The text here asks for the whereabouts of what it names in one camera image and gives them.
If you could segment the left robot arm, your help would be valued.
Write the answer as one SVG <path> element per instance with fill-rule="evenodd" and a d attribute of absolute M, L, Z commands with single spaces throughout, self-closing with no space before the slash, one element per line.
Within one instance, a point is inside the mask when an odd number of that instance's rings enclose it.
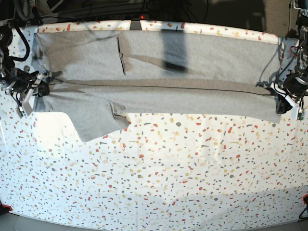
<path fill-rule="evenodd" d="M 258 82 L 257 86 L 277 95 L 277 114 L 282 115 L 290 111 L 293 119 L 302 121 L 308 116 L 308 111 L 304 107 L 304 97 L 308 95 L 308 2 L 292 0 L 289 8 L 298 10 L 298 44 L 288 49 L 291 60 L 278 71 L 274 80 Z"/>

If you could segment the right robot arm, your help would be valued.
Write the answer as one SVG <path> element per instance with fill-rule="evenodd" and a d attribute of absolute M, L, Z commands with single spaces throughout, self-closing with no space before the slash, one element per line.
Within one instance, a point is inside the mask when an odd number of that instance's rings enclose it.
<path fill-rule="evenodd" d="M 15 101 L 19 117 L 32 114 L 31 98 L 49 95 L 54 79 L 51 72 L 31 72 L 28 65 L 22 69 L 16 66 L 30 57 L 30 44 L 20 26 L 31 22 L 32 13 L 39 20 L 37 10 L 28 1 L 0 2 L 0 89 Z"/>

